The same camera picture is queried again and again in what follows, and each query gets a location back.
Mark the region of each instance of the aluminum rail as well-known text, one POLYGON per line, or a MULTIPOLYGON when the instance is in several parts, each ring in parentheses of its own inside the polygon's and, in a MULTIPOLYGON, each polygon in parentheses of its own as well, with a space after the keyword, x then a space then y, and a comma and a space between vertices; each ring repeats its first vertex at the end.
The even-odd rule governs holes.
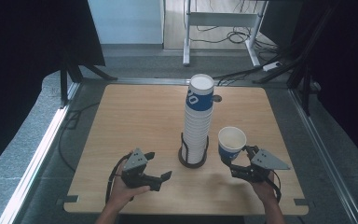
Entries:
MULTIPOLYGON (((71 87, 68 91, 68 98, 71 100, 75 96, 75 93, 80 86, 79 83, 71 84, 71 87)), ((66 105, 62 109, 57 110, 56 114, 53 117, 52 122, 48 126, 48 130, 42 138, 39 146, 34 153, 33 158, 28 164, 27 169, 25 170, 24 175, 22 176, 19 185, 14 190, 10 200, 7 203, 7 206, 0 217, 0 224, 2 223, 13 223, 17 214, 19 213, 25 198, 34 183, 34 179, 42 165, 48 151, 50 150, 51 144, 54 141, 54 138, 60 129, 60 126, 65 118, 69 105, 66 105)))
POLYGON ((344 209, 347 212, 351 223, 358 224, 358 205, 356 204, 356 201, 353 199, 353 196, 351 195, 347 185, 345 184, 341 173, 331 159, 330 154, 328 153, 321 136, 319 135, 317 129, 315 128, 315 125, 312 122, 312 119, 307 116, 307 114, 302 109, 300 103, 301 101, 299 99, 298 94, 291 89, 289 89, 289 94, 296 105, 298 114, 300 115, 310 135, 313 145, 315 145, 315 149, 322 161, 322 164, 324 165, 324 169, 330 177, 330 180, 337 192, 338 198, 341 200, 341 203, 344 206, 344 209))

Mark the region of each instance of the black curtain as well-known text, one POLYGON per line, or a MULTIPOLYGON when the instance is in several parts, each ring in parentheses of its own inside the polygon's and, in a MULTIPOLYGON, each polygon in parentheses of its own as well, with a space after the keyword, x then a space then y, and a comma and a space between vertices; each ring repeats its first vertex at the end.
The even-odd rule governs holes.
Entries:
POLYGON ((311 58, 320 101, 358 146, 358 1, 340 1, 311 58))
POLYGON ((71 55, 104 65, 87 0, 0 0, 0 155, 71 55))

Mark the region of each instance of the human hand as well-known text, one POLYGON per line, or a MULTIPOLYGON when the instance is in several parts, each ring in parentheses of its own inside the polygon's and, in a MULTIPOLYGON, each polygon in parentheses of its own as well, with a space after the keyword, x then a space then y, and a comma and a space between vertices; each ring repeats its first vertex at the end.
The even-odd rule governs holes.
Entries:
POLYGON ((117 169, 115 181, 112 187, 108 206, 111 206, 115 212, 119 212, 124 206, 131 200, 132 197, 150 191, 149 186, 142 186, 137 189, 130 189, 121 179, 121 173, 123 171, 124 164, 127 160, 124 160, 117 169))
MULTIPOLYGON (((274 173, 269 172, 268 178, 274 182, 274 173)), ((277 199, 275 197, 274 189, 272 186, 266 181, 253 183, 250 182, 255 191, 255 194, 260 199, 262 203, 277 203, 277 199)))

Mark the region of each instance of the electrical cord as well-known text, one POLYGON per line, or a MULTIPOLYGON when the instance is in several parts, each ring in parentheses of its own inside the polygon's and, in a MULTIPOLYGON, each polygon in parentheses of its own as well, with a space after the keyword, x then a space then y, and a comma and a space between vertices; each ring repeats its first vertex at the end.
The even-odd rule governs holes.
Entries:
POLYGON ((266 183, 268 183, 270 186, 272 186, 272 188, 275 190, 275 193, 276 193, 276 197, 277 197, 277 202, 279 203, 281 201, 281 197, 282 197, 282 194, 281 194, 281 180, 280 178, 278 177, 278 186, 276 186, 274 184, 274 182, 272 182, 268 176, 264 176, 264 175, 261 175, 260 173, 258 173, 256 170, 254 170, 254 173, 258 176, 260 176, 264 181, 266 181, 266 183))
POLYGON ((117 170, 118 170, 118 166, 124 161, 127 160, 130 156, 131 156, 132 152, 130 152, 129 154, 123 156, 118 163, 116 164, 116 166, 113 168, 112 173, 109 176, 109 179, 107 181, 107 187, 106 187, 106 195, 105 195, 105 203, 107 203, 109 201, 110 198, 110 194, 112 192, 112 186, 113 186, 113 180, 115 179, 115 176, 121 176, 117 174, 117 170))
POLYGON ((255 1, 255 8, 257 7, 257 3, 258 3, 258 0, 255 1))
POLYGON ((293 43, 291 43, 289 46, 287 46, 286 48, 283 49, 278 49, 276 48, 276 56, 274 56, 273 58, 271 58, 270 60, 266 61, 263 65, 258 66, 256 68, 250 69, 250 70, 245 70, 245 71, 241 71, 241 72, 236 72, 236 73, 232 73, 232 74, 228 74, 228 75, 223 75, 223 76, 219 76, 219 77, 214 77, 213 79, 218 79, 220 78, 217 86, 219 86, 222 81, 224 79, 230 78, 230 77, 236 77, 239 75, 243 75, 244 77, 248 76, 249 74, 256 72, 258 70, 261 70, 263 66, 269 64, 269 63, 273 63, 276 62, 282 58, 285 58, 287 56, 289 56, 291 53, 295 52, 298 47, 305 41, 306 37, 308 36, 308 34, 311 31, 311 28, 313 26, 313 24, 316 23, 317 20, 319 20, 322 16, 322 12, 319 13, 318 15, 316 15, 310 22, 310 25, 307 27, 307 29, 297 38, 296 41, 294 41, 293 43))
POLYGON ((92 105, 88 105, 88 106, 86 106, 86 107, 84 107, 84 108, 82 108, 82 109, 80 109, 80 110, 77 110, 77 111, 75 112, 75 114, 74 114, 71 118, 69 118, 69 119, 66 121, 66 123, 63 125, 63 127, 62 127, 60 136, 59 136, 59 138, 58 138, 58 151, 59 151, 59 154, 60 154, 60 157, 61 157, 63 163, 65 163, 65 165, 66 165, 70 170, 72 170, 73 172, 75 172, 76 169, 68 162, 68 160, 67 160, 67 159, 63 156, 63 154, 62 154, 62 136, 63 136, 63 133, 67 130, 68 125, 69 125, 69 123, 70 123, 72 120, 74 120, 74 119, 77 119, 77 120, 78 120, 78 119, 80 118, 81 113, 82 113, 83 111, 85 111, 85 110, 87 110, 87 109, 89 109, 89 108, 91 108, 91 107, 93 107, 93 106, 96 106, 96 105, 98 105, 98 104, 99 104, 99 103, 95 103, 95 104, 92 104, 92 105))
POLYGON ((268 44, 268 43, 264 43, 264 42, 261 42, 259 40, 255 41, 255 46, 256 46, 257 49, 263 49, 263 50, 266 50, 266 51, 269 51, 269 52, 272 52, 272 53, 277 53, 278 52, 278 46, 268 44))
MULTIPOLYGON (((235 9, 238 7, 238 5, 241 4, 241 10, 240 10, 240 12, 242 12, 243 6, 244 6, 244 2, 245 2, 245 0, 240 0, 239 3, 235 6, 235 8, 234 8, 233 11, 235 11, 235 9)), ((185 4, 186 4, 186 1, 184 0, 184 2, 183 2, 183 15, 184 15, 184 16, 183 16, 183 24, 184 24, 184 27, 185 27, 185 29, 186 29, 186 22, 185 22, 186 9, 185 9, 185 4)), ((211 2, 211 1, 210 1, 209 6, 210 6, 211 10, 213 11, 212 2, 211 2)), ((196 1, 196 11, 198 11, 198 3, 197 3, 197 1, 196 1)), ((214 27, 211 27, 211 28, 207 28, 207 29, 202 30, 202 29, 199 28, 199 26, 197 26, 197 30, 200 31, 200 32, 207 32, 207 31, 211 31, 211 30, 213 30, 213 29, 219 28, 219 27, 220 27, 220 26, 214 26, 214 27)), ((220 40, 216 40, 216 41, 210 41, 210 40, 204 40, 204 39, 193 39, 193 38, 190 37, 189 40, 194 41, 194 42, 205 42, 205 43, 212 43, 212 44, 217 44, 217 43, 221 43, 221 42, 223 42, 223 41, 229 40, 229 41, 230 41, 231 43, 233 43, 233 44, 242 44, 242 43, 245 42, 245 40, 247 40, 247 39, 250 37, 250 34, 246 34, 246 33, 243 33, 243 32, 236 31, 236 30, 235 30, 236 28, 237 28, 237 27, 233 27, 233 31, 227 33, 227 37, 224 38, 224 39, 220 39, 220 40), (232 39, 233 36, 239 37, 239 38, 240 38, 240 41, 233 40, 233 39, 232 39)))

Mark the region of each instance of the black panel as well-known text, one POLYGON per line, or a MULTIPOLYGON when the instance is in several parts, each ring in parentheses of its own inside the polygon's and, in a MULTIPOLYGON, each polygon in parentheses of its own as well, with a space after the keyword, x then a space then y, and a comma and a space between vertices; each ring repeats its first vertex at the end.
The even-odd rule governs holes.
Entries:
POLYGON ((0 154, 64 54, 104 65, 87 0, 0 0, 0 154))
POLYGON ((358 146, 358 2, 341 1, 311 58, 320 101, 358 146))
POLYGON ((295 57, 305 48, 324 9, 323 0, 269 1, 260 33, 280 49, 297 42, 291 53, 295 57))

